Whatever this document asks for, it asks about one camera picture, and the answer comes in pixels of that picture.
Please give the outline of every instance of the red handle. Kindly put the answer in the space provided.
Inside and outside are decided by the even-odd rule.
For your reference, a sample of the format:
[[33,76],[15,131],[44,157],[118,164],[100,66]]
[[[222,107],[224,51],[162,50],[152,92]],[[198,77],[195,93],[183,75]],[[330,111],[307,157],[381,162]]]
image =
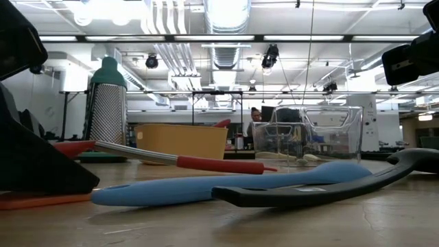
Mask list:
[[215,128],[225,128],[231,123],[230,119],[225,119],[219,123],[216,123],[213,127]]
[[77,155],[87,150],[92,150],[95,147],[95,143],[96,141],[72,141],[55,143],[54,147],[65,156],[75,158]]
[[212,172],[231,172],[238,174],[262,174],[263,171],[277,172],[277,169],[264,167],[260,162],[222,161],[209,158],[179,156],[177,166]]

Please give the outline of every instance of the yellow bin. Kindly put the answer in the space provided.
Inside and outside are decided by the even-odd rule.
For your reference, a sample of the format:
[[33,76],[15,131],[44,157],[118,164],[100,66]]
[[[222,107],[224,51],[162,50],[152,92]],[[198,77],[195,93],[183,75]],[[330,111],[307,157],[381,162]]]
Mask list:
[[149,123],[134,131],[142,150],[222,160],[228,129]]

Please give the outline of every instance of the black handle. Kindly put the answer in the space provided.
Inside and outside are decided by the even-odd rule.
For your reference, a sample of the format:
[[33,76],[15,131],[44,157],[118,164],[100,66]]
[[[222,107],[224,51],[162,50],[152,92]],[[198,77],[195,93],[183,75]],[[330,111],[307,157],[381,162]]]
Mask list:
[[310,207],[326,204],[374,192],[407,176],[415,169],[427,170],[431,166],[435,167],[439,163],[439,151],[403,150],[388,159],[394,167],[348,183],[288,189],[214,187],[212,196],[238,207]]

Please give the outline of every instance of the ceiling light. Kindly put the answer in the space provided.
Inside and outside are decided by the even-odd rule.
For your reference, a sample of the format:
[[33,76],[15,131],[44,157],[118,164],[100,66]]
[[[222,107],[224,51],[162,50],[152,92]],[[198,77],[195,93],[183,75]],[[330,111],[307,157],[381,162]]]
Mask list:
[[433,119],[433,115],[426,114],[426,115],[419,115],[418,120],[419,121],[430,121]]
[[117,36],[87,36],[85,39],[88,41],[107,41],[116,38]]
[[354,41],[374,41],[374,40],[382,40],[382,41],[407,41],[412,42],[415,38],[418,38],[416,35],[404,35],[404,36],[354,36]]
[[254,40],[253,35],[178,35],[178,41],[249,41]]
[[148,35],[148,36],[86,36],[88,41],[164,41],[164,36]]
[[127,25],[131,20],[128,18],[125,18],[123,16],[118,16],[112,20],[113,24],[118,26],[124,26]]
[[241,44],[202,44],[203,48],[252,48],[251,45]]
[[41,41],[78,41],[74,36],[40,36]]
[[264,40],[282,40],[282,41],[304,41],[304,40],[319,40],[319,41],[337,41],[342,40],[342,35],[331,36],[331,35],[265,35]]
[[159,94],[192,94],[191,91],[153,91],[152,93],[159,93]]
[[144,94],[143,91],[128,91],[126,94]]

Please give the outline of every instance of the blue plastic tool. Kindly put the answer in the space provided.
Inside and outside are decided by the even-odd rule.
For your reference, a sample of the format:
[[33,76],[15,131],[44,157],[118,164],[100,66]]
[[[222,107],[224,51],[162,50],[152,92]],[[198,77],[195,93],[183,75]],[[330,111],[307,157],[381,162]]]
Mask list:
[[333,161],[293,174],[167,178],[94,191],[91,201],[106,206],[148,207],[211,200],[214,186],[273,189],[293,185],[349,182],[372,173],[352,162]]

